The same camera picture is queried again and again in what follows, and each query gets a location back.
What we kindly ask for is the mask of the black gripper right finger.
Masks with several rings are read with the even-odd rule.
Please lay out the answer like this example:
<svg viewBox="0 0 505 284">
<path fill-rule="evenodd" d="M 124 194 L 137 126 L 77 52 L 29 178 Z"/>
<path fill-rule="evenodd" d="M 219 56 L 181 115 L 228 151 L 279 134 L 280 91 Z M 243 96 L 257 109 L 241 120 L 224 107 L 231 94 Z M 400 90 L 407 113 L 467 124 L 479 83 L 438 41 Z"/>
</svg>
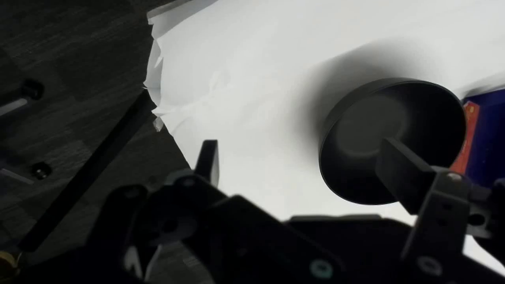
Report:
<svg viewBox="0 0 505 284">
<path fill-rule="evenodd" d="M 375 175 L 416 216 L 402 251 L 405 260 L 448 262 L 462 255 L 470 202 L 460 175 L 429 165 L 394 139 L 380 143 Z"/>
</svg>

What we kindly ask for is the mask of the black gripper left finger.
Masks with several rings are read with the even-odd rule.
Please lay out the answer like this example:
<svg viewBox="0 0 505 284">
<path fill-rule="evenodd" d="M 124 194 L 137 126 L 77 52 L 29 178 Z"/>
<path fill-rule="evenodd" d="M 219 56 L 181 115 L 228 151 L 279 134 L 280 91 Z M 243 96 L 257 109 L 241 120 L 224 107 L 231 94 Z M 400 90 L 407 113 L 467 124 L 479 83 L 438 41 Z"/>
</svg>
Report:
<svg viewBox="0 0 505 284">
<path fill-rule="evenodd" d="M 217 142 L 203 140 L 194 172 L 211 184 L 219 181 Z"/>
</svg>

